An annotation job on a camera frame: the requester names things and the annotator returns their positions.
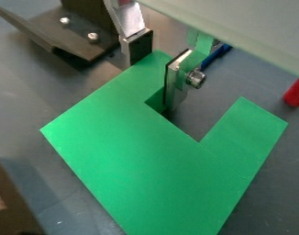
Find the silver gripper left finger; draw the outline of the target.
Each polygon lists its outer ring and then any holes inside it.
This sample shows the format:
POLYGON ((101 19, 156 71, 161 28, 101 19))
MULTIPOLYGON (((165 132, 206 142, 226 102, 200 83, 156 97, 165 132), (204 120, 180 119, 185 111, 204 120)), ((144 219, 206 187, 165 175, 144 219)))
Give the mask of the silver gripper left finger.
POLYGON ((144 25, 140 4, 134 0, 102 2, 118 33, 126 66, 130 66, 152 52, 153 31, 144 25))

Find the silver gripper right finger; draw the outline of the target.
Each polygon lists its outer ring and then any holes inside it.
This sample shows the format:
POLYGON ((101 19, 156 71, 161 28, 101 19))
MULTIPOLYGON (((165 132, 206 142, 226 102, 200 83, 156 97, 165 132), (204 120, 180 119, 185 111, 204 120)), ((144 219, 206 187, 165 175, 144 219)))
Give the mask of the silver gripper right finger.
POLYGON ((162 105, 174 110, 186 98, 189 87, 200 89, 205 74, 200 71, 201 55, 185 49, 165 65, 162 105))

